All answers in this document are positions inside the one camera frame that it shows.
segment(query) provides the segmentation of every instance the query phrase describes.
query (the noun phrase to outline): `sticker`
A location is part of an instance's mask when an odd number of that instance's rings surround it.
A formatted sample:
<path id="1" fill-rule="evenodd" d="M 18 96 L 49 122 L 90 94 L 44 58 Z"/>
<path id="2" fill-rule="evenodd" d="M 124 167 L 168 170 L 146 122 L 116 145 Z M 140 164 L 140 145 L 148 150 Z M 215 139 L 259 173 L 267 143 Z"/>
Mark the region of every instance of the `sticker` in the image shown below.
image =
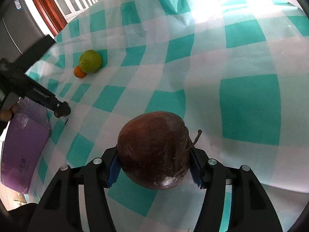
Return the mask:
<path id="1" fill-rule="evenodd" d="M 14 3 L 15 3 L 17 10 L 21 10 L 21 4 L 20 4 L 19 0 L 15 0 Z"/>
<path id="2" fill-rule="evenodd" d="M 30 166 L 29 161 L 27 162 L 27 160 L 24 159 L 23 156 L 21 156 L 20 166 L 19 166 L 19 168 L 18 168 L 19 174 L 20 174 L 20 175 L 23 175 L 23 172 L 27 173 L 28 170 L 29 170 L 29 166 Z"/>

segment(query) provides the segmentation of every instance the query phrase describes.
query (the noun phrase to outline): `purple box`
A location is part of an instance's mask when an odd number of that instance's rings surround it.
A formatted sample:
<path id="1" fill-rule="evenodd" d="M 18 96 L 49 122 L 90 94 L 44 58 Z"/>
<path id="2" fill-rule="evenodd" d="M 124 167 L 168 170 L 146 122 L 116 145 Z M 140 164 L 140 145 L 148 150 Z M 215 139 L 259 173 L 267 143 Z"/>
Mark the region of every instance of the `purple box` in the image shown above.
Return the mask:
<path id="1" fill-rule="evenodd" d="M 46 108 L 21 99 L 11 120 L 1 154 L 1 183 L 19 193 L 28 193 L 34 169 L 50 136 Z"/>

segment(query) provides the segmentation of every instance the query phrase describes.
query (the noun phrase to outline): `checkered tablecloth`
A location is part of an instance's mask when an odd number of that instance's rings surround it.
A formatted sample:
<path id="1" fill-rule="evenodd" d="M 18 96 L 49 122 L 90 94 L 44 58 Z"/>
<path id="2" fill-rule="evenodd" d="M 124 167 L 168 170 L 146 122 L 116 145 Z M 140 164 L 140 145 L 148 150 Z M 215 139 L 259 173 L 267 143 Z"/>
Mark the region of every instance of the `checkered tablecloth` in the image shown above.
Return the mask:
<path id="1" fill-rule="evenodd" d="M 100 0 L 71 21 L 28 74 L 68 101 L 33 175 L 38 202 L 62 164 L 85 165 L 114 147 L 130 119 L 151 111 L 182 117 L 197 147 L 226 166 L 249 165 L 285 231 L 309 199 L 309 20 L 285 0 Z M 73 75 L 94 49 L 102 68 Z M 154 191 L 123 172 L 106 196 L 119 232 L 187 232 L 205 191 L 190 174 Z M 226 231 L 227 188 L 220 231 Z M 86 212 L 81 206 L 83 221 Z"/>

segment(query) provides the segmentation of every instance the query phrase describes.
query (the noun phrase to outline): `small orange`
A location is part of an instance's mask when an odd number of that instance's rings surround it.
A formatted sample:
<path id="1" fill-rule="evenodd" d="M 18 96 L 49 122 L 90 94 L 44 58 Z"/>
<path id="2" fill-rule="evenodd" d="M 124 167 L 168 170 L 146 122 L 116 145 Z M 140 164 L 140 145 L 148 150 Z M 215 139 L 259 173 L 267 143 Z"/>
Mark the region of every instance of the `small orange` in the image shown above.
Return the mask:
<path id="1" fill-rule="evenodd" d="M 76 76 L 77 78 L 83 78 L 86 75 L 87 75 L 87 73 L 83 72 L 80 69 L 79 65 L 74 68 L 74 76 Z"/>

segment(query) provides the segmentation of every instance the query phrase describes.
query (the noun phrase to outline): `metal screw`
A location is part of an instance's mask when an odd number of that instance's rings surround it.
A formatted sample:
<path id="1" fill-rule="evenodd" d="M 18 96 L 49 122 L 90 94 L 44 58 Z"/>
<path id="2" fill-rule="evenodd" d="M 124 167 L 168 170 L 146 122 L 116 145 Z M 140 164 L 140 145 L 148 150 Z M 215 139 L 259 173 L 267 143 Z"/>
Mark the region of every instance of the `metal screw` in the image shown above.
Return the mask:
<path id="1" fill-rule="evenodd" d="M 216 165 L 217 164 L 217 161 L 215 159 L 209 159 L 208 160 L 208 164 L 210 165 Z"/>
<path id="2" fill-rule="evenodd" d="M 247 165 L 243 165 L 241 168 L 242 168 L 244 171 L 250 171 L 250 167 L 247 166 Z"/>
<path id="3" fill-rule="evenodd" d="M 93 160 L 93 164 L 98 165 L 98 164 L 101 164 L 101 163 L 102 163 L 102 159 L 101 159 L 101 158 L 95 158 L 95 159 Z"/>
<path id="4" fill-rule="evenodd" d="M 61 167 L 60 167 L 60 170 L 61 171 L 65 171 L 65 170 L 67 170 L 69 168 L 69 166 L 67 165 L 67 164 L 64 164 L 64 165 L 62 165 Z"/>

